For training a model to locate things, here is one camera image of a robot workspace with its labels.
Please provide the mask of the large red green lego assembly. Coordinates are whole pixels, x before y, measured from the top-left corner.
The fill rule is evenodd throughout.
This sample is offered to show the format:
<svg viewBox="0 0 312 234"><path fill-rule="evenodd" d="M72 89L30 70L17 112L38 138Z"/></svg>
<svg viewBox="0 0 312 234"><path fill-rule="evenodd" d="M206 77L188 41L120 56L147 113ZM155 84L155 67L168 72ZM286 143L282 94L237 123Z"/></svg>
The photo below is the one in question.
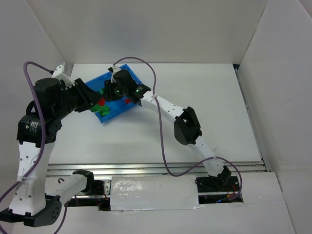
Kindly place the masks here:
<svg viewBox="0 0 312 234"><path fill-rule="evenodd" d="M105 104L105 99L102 98L97 105L90 109L90 111L104 117L110 114L110 107Z"/></svg>

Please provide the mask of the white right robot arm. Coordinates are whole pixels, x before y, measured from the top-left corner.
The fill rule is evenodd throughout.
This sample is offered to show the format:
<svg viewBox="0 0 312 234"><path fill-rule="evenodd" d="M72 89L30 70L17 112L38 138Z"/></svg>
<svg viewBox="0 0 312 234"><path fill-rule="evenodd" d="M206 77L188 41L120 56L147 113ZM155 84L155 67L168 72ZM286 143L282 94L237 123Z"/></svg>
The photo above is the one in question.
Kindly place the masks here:
<svg viewBox="0 0 312 234"><path fill-rule="evenodd" d="M135 105L157 112L160 125L164 118L167 119L174 126L176 141L200 156L208 175L220 186L226 185L231 172L205 142L199 120L192 107L182 108L158 96L155 87L137 84L130 72L125 69L112 66L108 70L111 79L105 81L103 92L107 101L128 98Z"/></svg>

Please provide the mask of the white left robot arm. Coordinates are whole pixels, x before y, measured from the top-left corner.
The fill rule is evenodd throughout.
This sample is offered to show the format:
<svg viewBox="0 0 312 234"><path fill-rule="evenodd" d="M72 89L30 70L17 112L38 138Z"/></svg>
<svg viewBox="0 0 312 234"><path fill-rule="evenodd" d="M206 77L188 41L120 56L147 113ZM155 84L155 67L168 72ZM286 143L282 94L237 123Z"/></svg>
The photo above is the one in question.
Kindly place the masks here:
<svg viewBox="0 0 312 234"><path fill-rule="evenodd" d="M43 78L31 87L33 101L18 123L18 178L13 185L14 197L0 213L4 222L22 222L29 227L52 225L61 208L79 192L89 193L94 174L75 170L68 179L50 191L45 190L49 159L61 121L71 112L94 107L102 95L90 89L81 79L66 87L57 78Z"/></svg>

